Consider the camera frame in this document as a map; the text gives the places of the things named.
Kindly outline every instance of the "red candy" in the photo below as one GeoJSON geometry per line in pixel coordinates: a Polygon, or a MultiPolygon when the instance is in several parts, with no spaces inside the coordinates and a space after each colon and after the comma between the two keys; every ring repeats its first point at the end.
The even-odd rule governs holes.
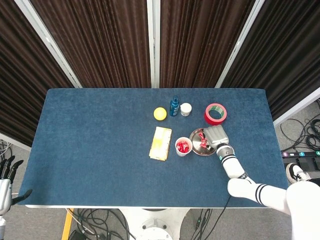
{"type": "Polygon", "coordinates": [[[189,151],[189,145],[186,141],[180,141],[176,144],[176,148],[179,152],[186,154],[189,151]]]}

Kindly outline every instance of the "red tape roll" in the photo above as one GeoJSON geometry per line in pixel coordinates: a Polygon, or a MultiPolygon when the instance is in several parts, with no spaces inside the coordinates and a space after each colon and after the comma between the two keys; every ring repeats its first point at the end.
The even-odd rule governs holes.
{"type": "Polygon", "coordinates": [[[211,103],[209,106],[206,107],[204,112],[204,119],[210,125],[219,125],[227,118],[227,110],[224,106],[219,103],[211,103]],[[220,114],[221,118],[215,119],[210,116],[210,111],[216,111],[220,114]]]}

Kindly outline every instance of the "gray floor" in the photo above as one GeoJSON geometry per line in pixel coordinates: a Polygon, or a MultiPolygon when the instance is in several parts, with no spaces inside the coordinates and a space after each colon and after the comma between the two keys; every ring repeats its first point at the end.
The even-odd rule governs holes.
{"type": "MultiPolygon", "coordinates": [[[[319,114],[316,103],[312,103],[292,118],[305,122],[319,114]]],[[[283,130],[292,139],[296,139],[301,132],[297,122],[286,121],[283,130]]],[[[275,128],[280,149],[292,145],[280,131],[280,126],[275,128]]],[[[28,160],[29,152],[17,146],[12,147],[16,160],[28,160]]],[[[13,184],[13,193],[17,193],[25,172],[25,162],[18,170],[13,184]]],[[[208,226],[212,227],[220,209],[213,210],[208,226]]],[[[194,232],[196,220],[200,214],[199,209],[192,209],[186,215],[180,232],[181,240],[189,240],[194,232]]],[[[32,209],[25,206],[14,206],[4,216],[6,219],[6,240],[60,240],[65,223],[66,211],[64,209],[32,209]]],[[[224,240],[289,240],[291,239],[290,217],[273,209],[227,209],[217,224],[215,231],[208,238],[224,240]]]]}

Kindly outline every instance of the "brown curtain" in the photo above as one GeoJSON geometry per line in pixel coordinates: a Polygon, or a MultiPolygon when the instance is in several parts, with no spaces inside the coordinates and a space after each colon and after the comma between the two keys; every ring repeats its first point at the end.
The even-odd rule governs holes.
{"type": "Polygon", "coordinates": [[[162,0],[160,87],[214,87],[254,2],[162,0]]]}
{"type": "Polygon", "coordinates": [[[31,146],[47,90],[73,86],[14,1],[0,32],[0,133],[31,146]]]}
{"type": "Polygon", "coordinates": [[[146,0],[31,0],[87,88],[149,88],[146,0]]]}
{"type": "Polygon", "coordinates": [[[222,87],[266,90],[273,119],[320,87],[320,1],[267,0],[222,87]]]}

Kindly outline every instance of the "blue felt tablecloth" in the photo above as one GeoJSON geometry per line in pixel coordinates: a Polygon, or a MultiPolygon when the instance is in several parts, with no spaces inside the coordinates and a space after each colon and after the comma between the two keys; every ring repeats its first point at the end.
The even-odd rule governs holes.
{"type": "MultiPolygon", "coordinates": [[[[61,88],[48,91],[20,189],[24,205],[223,207],[228,177],[216,154],[185,157],[174,142],[189,137],[208,104],[227,110],[229,144],[256,183],[287,188],[265,91],[241,88],[61,88]],[[188,117],[153,112],[177,95],[188,117]],[[167,161],[149,158],[156,126],[172,129],[167,161]]],[[[229,207],[259,207],[231,198],[229,207]]]]}

